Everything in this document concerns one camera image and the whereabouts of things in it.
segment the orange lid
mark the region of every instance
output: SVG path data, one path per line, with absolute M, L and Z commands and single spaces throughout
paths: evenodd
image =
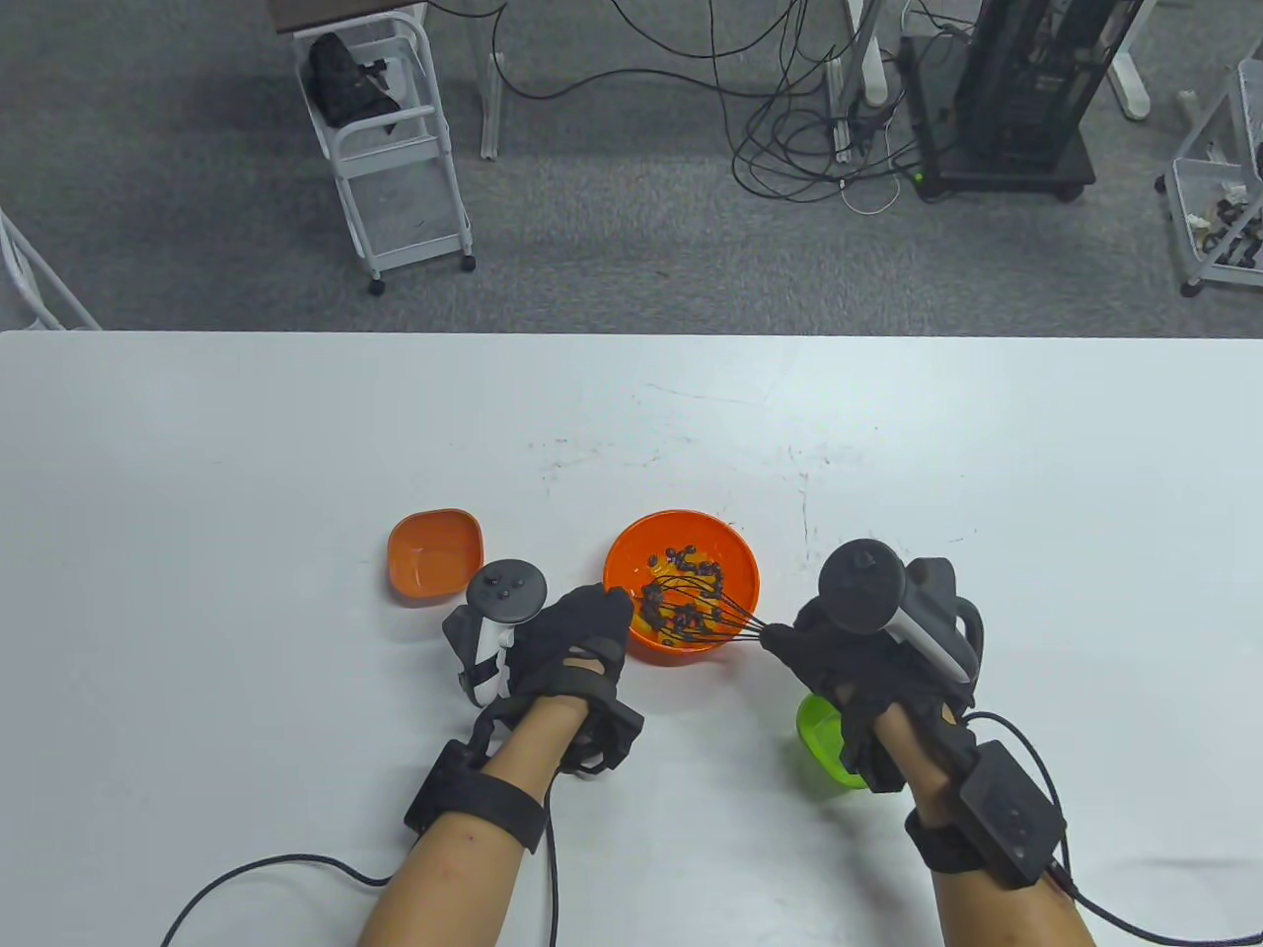
M 386 559 L 404 599 L 457 595 L 482 568 L 482 529 L 465 510 L 414 513 L 390 532 Z

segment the table leg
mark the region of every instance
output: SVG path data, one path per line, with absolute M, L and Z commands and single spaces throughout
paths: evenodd
M 472 13 L 470 0 L 458 0 L 462 11 Z M 491 29 L 494 18 L 466 19 L 465 35 L 469 38 L 470 53 L 474 57 L 474 76 L 477 80 L 479 97 L 482 100 L 482 143 L 480 154 L 489 162 L 500 157 L 500 111 L 504 102 L 504 53 L 491 54 Z
M 829 114 L 834 120 L 834 157 L 840 164 L 861 157 L 851 149 L 851 133 L 846 124 L 846 116 L 861 87 L 869 105 L 882 105 L 888 93 L 882 53 L 877 47 L 877 20 L 882 0 L 845 0 L 844 9 L 847 29 L 855 37 L 855 43 L 841 56 L 825 63 Z M 856 56 L 858 49 L 864 51 L 863 56 Z
M 1149 19 L 1149 14 L 1153 13 L 1157 1 L 1144 0 L 1140 5 L 1140 10 L 1135 14 L 1135 19 L 1132 20 L 1132 25 L 1128 28 L 1127 35 L 1123 37 L 1123 42 L 1109 66 L 1109 83 L 1114 87 L 1114 95 L 1123 109 L 1123 114 L 1132 121 L 1142 121 L 1149 116 L 1149 92 L 1146 90 L 1144 80 L 1140 78 L 1140 73 L 1135 69 L 1135 62 L 1132 59 L 1132 43 L 1140 35 L 1140 30 L 1144 29 L 1144 21 Z

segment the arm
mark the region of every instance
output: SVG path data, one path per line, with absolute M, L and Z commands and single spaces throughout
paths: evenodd
M 922 749 L 903 707 L 893 705 L 874 731 L 908 780 L 922 823 L 950 823 L 950 779 Z M 1047 875 L 1017 890 L 1000 888 L 986 871 L 933 879 L 947 947 L 1094 947 L 1074 902 Z
M 586 718 L 577 697 L 541 697 L 482 771 L 543 803 Z M 442 814 L 373 909 L 360 947 L 494 947 L 523 851 L 489 822 Z

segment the black bag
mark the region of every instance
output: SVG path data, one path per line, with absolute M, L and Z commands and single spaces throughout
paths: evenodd
M 326 33 L 312 43 L 307 64 L 307 95 L 332 128 L 399 111 L 399 104 L 374 85 L 337 34 Z

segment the whisk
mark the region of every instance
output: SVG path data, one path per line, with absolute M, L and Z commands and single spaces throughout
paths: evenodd
M 702 576 L 658 576 L 642 590 L 639 611 L 664 641 L 683 645 L 758 641 L 765 622 Z

